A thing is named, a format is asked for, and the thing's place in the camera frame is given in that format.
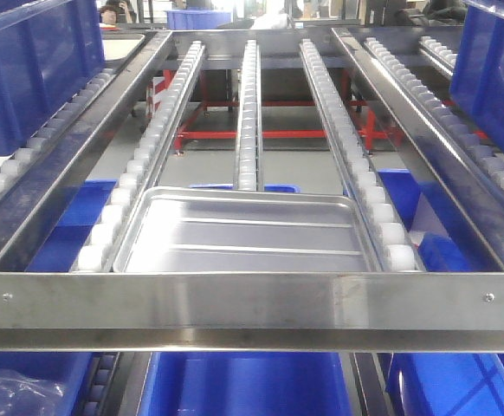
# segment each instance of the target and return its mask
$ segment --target stainless steel rail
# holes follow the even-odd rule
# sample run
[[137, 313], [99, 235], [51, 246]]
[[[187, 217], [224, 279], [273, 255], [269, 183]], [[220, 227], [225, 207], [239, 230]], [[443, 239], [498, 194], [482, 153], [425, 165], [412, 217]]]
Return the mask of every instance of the stainless steel rail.
[[0, 273], [0, 349], [178, 348], [504, 351], [504, 273]]

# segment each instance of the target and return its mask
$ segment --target concrete floor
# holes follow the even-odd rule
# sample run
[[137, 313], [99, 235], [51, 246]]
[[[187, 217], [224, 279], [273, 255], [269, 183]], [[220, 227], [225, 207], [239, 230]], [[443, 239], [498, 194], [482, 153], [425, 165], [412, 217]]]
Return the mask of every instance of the concrete floor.
[[[314, 108], [268, 108], [264, 128], [320, 128]], [[210, 112], [194, 125], [195, 130], [233, 128], [233, 114]], [[138, 141], [144, 124], [144, 109], [137, 117], [127, 117], [125, 125], [112, 140], [90, 179], [115, 179], [123, 173], [126, 162]], [[264, 182], [297, 185], [304, 193], [342, 194], [342, 186], [333, 156], [324, 140], [266, 140]], [[372, 161], [377, 169], [404, 168], [394, 152], [375, 151]], [[193, 140], [185, 144], [182, 155], [173, 154], [167, 161], [160, 184], [186, 187], [194, 184], [228, 184], [233, 181], [235, 152], [233, 140]]]

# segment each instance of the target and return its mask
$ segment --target transparent plastic bag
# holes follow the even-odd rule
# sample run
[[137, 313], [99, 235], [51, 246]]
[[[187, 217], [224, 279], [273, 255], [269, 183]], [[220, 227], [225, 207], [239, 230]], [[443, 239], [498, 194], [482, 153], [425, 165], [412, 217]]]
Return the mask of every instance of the transparent plastic bag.
[[0, 370], [0, 416], [54, 416], [64, 386]]

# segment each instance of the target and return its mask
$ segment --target blue crate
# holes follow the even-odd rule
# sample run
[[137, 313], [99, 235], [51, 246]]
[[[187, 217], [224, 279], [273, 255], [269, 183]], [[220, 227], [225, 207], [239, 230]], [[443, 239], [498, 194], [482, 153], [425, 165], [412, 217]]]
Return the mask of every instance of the blue crate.
[[[428, 271], [472, 270], [449, 238], [425, 234], [418, 252]], [[504, 355], [384, 354], [381, 359], [397, 416], [504, 416]]]
[[167, 10], [167, 27], [171, 30], [215, 29], [231, 21], [229, 11], [220, 10]]
[[138, 416], [352, 416], [333, 353], [156, 353]]
[[92, 353], [0, 353], [0, 369], [64, 386], [63, 397], [55, 407], [55, 416], [74, 413], [78, 400], [86, 393], [91, 361]]
[[68, 271], [115, 184], [114, 180], [85, 182], [32, 259], [27, 271]]
[[[190, 188], [198, 189], [227, 189], [232, 190], [233, 184], [195, 184], [190, 185]], [[297, 185], [287, 184], [267, 184], [264, 187], [266, 192], [287, 192], [287, 193], [300, 193], [300, 187]]]
[[407, 169], [381, 169], [378, 174], [406, 230], [409, 230], [416, 216], [421, 188]]
[[103, 67], [94, 0], [0, 0], [0, 156]]
[[504, 416], [496, 354], [394, 354], [387, 390], [398, 415]]
[[428, 271], [471, 271], [456, 244], [447, 237], [425, 233], [417, 249]]
[[503, 19], [468, 8], [450, 93], [504, 152]]

